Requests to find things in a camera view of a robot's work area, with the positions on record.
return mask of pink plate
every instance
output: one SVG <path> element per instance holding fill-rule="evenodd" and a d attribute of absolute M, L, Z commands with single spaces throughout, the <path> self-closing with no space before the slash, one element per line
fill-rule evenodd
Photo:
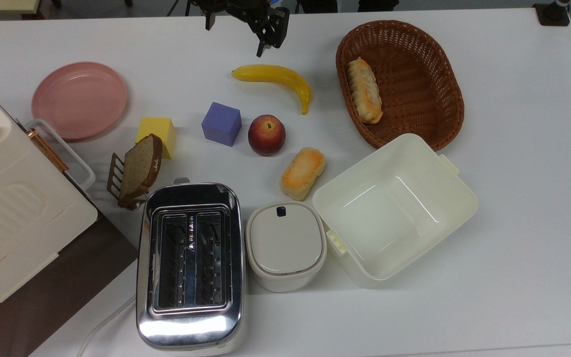
<path fill-rule="evenodd" d="M 65 141 L 91 138 L 109 128 L 127 104 L 127 87 L 115 70 L 78 62 L 50 73 L 34 92 L 32 116 Z"/>

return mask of bread roll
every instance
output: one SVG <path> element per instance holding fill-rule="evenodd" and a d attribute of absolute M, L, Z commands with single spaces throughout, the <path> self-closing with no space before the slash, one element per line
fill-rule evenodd
<path fill-rule="evenodd" d="M 156 182 L 163 160 L 163 141 L 154 134 L 142 138 L 127 151 L 120 182 L 118 206 L 136 208 L 135 199 Z"/>
<path fill-rule="evenodd" d="M 383 100 L 380 99 L 376 77 L 369 64 L 361 58 L 347 63 L 347 80 L 360 121 L 366 124 L 379 122 L 383 117 Z"/>
<path fill-rule="evenodd" d="M 325 168 L 325 157 L 317 149 L 304 147 L 281 176 L 281 191 L 295 201 L 303 201 Z"/>

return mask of brown wicker basket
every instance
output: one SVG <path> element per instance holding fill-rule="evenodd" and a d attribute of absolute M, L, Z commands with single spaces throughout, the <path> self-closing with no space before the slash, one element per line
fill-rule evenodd
<path fill-rule="evenodd" d="M 358 57 L 376 75 L 383 100 L 383 117 L 377 124 L 358 119 L 349 92 L 347 63 Z M 336 70 L 351 120 L 376 149 L 404 133 L 414 133 L 437 151 L 453 141 L 462 127 L 462 92 L 444 50 L 409 23 L 381 20 L 351 30 L 336 52 Z"/>

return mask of yellow banana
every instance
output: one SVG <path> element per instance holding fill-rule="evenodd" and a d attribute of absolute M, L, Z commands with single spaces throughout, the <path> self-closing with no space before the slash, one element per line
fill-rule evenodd
<path fill-rule="evenodd" d="M 308 113 L 308 104 L 312 97 L 310 85 L 290 68 L 279 65 L 251 64 L 243 65 L 233 71 L 233 77 L 246 82 L 272 82 L 279 83 L 292 88 L 301 100 L 301 114 Z"/>

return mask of purple cube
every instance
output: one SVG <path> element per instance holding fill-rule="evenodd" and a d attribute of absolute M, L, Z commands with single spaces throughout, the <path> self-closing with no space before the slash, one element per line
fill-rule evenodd
<path fill-rule="evenodd" d="M 239 109 L 213 102 L 202 121 L 204 137 L 220 144 L 232 146 L 242 128 Z"/>

